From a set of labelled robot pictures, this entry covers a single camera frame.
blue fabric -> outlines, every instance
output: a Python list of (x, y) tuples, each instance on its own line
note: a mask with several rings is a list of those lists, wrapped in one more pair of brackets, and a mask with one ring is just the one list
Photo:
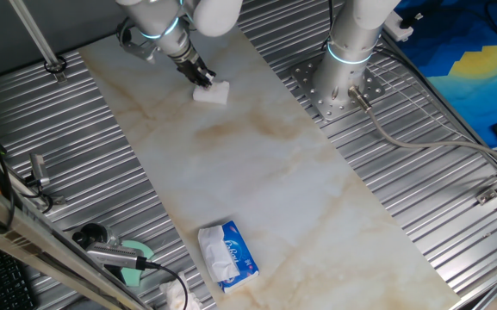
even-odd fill
[[(445, 0), (442, 8), (472, 9), (485, 16), (483, 0)], [(426, 9), (415, 9), (435, 0), (405, 0), (396, 8), (402, 17)], [(497, 4), (490, 7), (497, 23)], [(484, 46), (497, 46), (497, 34), (481, 19), (468, 12), (438, 11), (425, 15), (413, 25), (414, 33), (401, 50), (431, 78), (461, 116), (490, 146), (497, 146), (491, 126), (497, 123), (497, 76), (485, 79), (449, 77), (451, 67), (466, 52), (480, 52)]]

gray cable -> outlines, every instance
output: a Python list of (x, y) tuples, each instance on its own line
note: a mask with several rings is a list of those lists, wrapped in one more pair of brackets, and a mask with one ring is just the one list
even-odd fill
[(407, 148), (427, 148), (427, 147), (440, 147), (440, 146), (466, 146), (466, 147), (470, 147), (470, 148), (476, 149), (476, 150), (481, 151), (481, 152), (486, 152), (487, 154), (490, 154), (491, 156), (497, 158), (496, 151), (494, 151), (488, 147), (481, 146), (479, 144), (472, 143), (472, 142), (466, 142), (466, 141), (438, 141), (438, 142), (431, 142), (431, 143), (401, 142), (397, 139), (392, 138), (392, 136), (390, 136), (388, 133), (386, 133), (386, 131), (384, 131), (384, 129), (382, 128), (382, 126), (380, 126), (380, 123), (376, 119), (375, 114), (372, 112), (372, 109), (368, 110), (367, 114), (369, 115), (370, 120), (375, 124), (378, 132), (384, 137), (384, 139), (386, 139), (388, 142), (395, 144), (397, 146), (407, 147)]

white cloth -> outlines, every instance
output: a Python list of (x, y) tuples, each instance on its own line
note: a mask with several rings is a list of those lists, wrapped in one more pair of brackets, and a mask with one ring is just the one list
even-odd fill
[[(187, 279), (183, 272), (179, 272), (179, 277), (187, 285)], [(183, 286), (176, 279), (175, 281), (160, 284), (160, 290), (165, 295), (165, 301), (168, 310), (183, 310), (185, 305), (185, 291)], [(189, 292), (189, 301), (187, 302), (187, 310), (200, 310), (202, 307), (201, 302), (196, 298), (195, 293)]]
[(214, 82), (208, 89), (202, 86), (196, 86), (193, 92), (193, 99), (198, 102), (211, 102), (219, 104), (227, 104), (229, 97), (229, 82)]

white paper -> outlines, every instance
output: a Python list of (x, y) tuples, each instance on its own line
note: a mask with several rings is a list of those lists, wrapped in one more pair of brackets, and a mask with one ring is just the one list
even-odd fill
[[(188, 285), (183, 272), (179, 272), (179, 277), (181, 277), (181, 280), (183, 280), (185, 285)], [(172, 282), (160, 284), (160, 290), (165, 295), (167, 310), (183, 310), (183, 307), (185, 306), (185, 291), (177, 279)], [(202, 304), (198, 298), (196, 298), (195, 293), (189, 292), (187, 310), (200, 310), (201, 307)]]
[(223, 242), (223, 228), (214, 226), (198, 231), (198, 242), (212, 281), (221, 282), (240, 275), (229, 249)]

white sponge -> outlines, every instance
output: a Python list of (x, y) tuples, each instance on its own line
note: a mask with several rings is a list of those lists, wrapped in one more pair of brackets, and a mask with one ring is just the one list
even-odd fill
[(198, 102), (211, 102), (219, 104), (227, 104), (229, 96), (229, 82), (214, 82), (208, 89), (202, 86), (196, 86), (193, 92), (193, 99)]

